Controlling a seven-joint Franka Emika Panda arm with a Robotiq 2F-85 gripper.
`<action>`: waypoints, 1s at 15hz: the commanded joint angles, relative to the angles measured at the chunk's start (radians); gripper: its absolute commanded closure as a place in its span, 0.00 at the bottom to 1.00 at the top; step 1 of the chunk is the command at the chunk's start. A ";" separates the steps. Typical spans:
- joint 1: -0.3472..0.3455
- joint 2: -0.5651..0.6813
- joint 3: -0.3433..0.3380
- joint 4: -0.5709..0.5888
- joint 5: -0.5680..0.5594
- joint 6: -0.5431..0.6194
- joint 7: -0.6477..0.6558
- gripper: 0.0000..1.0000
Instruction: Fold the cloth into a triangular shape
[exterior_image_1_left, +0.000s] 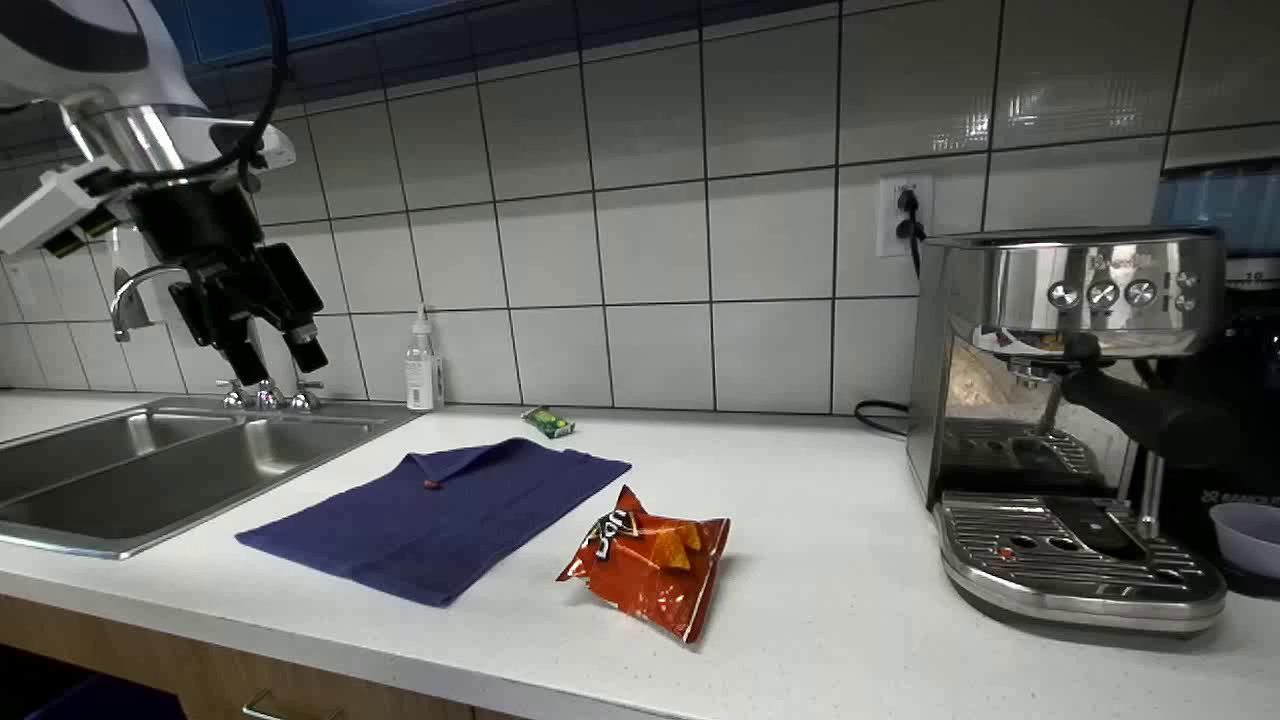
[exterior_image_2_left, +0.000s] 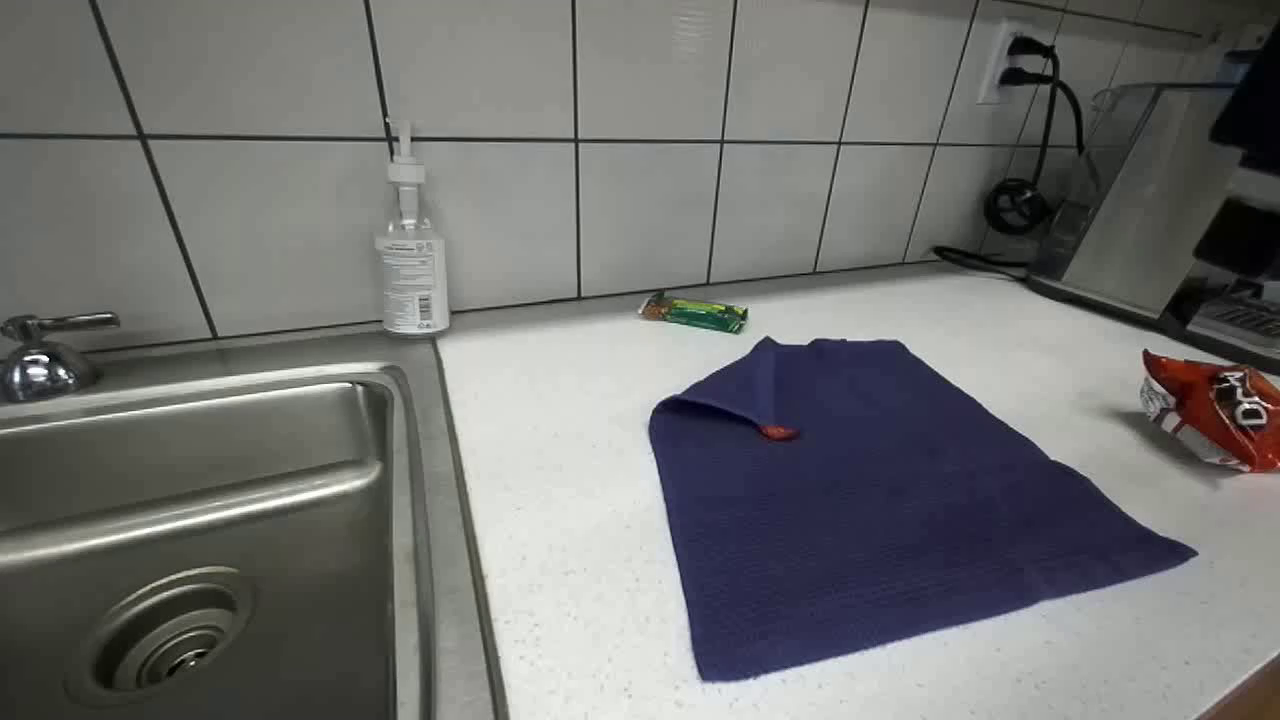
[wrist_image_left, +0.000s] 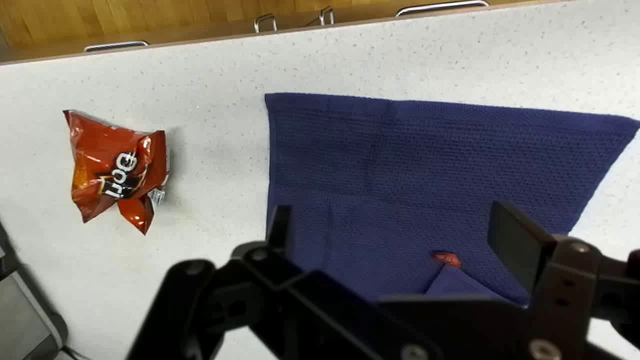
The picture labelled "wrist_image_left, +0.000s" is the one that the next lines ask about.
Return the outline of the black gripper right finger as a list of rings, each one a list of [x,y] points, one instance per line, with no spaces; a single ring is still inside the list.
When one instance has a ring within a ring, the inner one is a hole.
[[[594,318],[640,348],[640,251],[614,260],[586,240],[547,235],[501,202],[491,204],[488,244],[529,294],[523,310],[529,360],[619,360],[588,341]]]

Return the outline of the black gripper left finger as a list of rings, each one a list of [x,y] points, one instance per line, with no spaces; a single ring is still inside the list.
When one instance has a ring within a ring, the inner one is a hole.
[[[277,360],[371,360],[371,304],[281,255],[289,210],[264,242],[239,244],[218,269],[204,259],[163,274],[126,360],[215,360],[248,328]]]

